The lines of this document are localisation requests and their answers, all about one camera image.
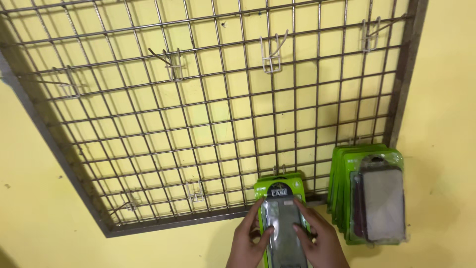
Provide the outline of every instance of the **metal wire mesh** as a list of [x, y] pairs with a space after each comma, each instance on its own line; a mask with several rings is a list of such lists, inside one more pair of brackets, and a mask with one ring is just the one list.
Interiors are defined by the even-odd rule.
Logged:
[[[336, 145], [390, 135], [411, 18], [405, 0], [0, 6], [2, 53], [113, 230], [246, 209], [275, 166], [301, 172], [309, 199], [325, 194]], [[380, 41], [363, 52], [377, 16]], [[273, 51], [286, 30], [282, 70], [264, 73], [259, 37]], [[183, 80], [147, 48], [180, 57]]]

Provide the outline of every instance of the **black label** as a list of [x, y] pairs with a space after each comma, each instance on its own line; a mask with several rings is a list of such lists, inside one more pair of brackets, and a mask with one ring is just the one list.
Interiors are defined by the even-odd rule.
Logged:
[[268, 188], [268, 196], [271, 196], [271, 197], [292, 196], [292, 195], [293, 195], [293, 191], [291, 190], [291, 187], [289, 187], [289, 185], [282, 182], [273, 183]]

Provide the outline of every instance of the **phone case package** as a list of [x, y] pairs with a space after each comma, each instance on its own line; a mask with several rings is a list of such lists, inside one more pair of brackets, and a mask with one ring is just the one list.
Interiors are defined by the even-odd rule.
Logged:
[[383, 144], [336, 147], [327, 212], [349, 245], [405, 241], [401, 154]]
[[263, 254], [264, 267], [307, 268], [306, 256], [292, 228], [293, 224], [299, 224], [310, 231], [309, 224], [293, 202], [294, 198], [301, 200], [303, 204], [306, 202], [300, 173], [260, 178], [254, 189], [256, 200], [266, 198], [258, 210], [261, 234], [269, 226], [274, 227]]

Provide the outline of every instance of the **yellow wall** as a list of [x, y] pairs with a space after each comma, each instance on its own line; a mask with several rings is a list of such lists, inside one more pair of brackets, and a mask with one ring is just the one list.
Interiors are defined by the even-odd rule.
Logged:
[[[476, 264], [476, 4], [465, 2], [434, 0], [426, 16], [397, 147], [405, 157], [410, 241], [344, 246], [352, 267]], [[224, 266], [240, 219], [105, 239], [4, 84], [0, 114], [0, 267]]]

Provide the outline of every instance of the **hand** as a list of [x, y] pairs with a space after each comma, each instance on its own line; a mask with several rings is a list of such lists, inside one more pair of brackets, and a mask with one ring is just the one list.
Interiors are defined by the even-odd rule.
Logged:
[[294, 199], [301, 214], [311, 225], [311, 233], [316, 236], [313, 243], [301, 226], [294, 225], [297, 237], [301, 242], [304, 254], [314, 268], [349, 268], [346, 257], [340, 247], [336, 230], [316, 210], [306, 208], [299, 200]]
[[257, 214], [263, 200], [264, 198], [261, 198], [256, 201], [235, 229], [227, 268], [256, 268], [263, 258], [263, 253], [269, 243], [269, 237], [274, 232], [274, 227], [269, 227], [264, 231], [259, 242], [257, 244], [253, 243], [253, 239], [260, 236], [259, 229], [256, 230], [259, 227]]

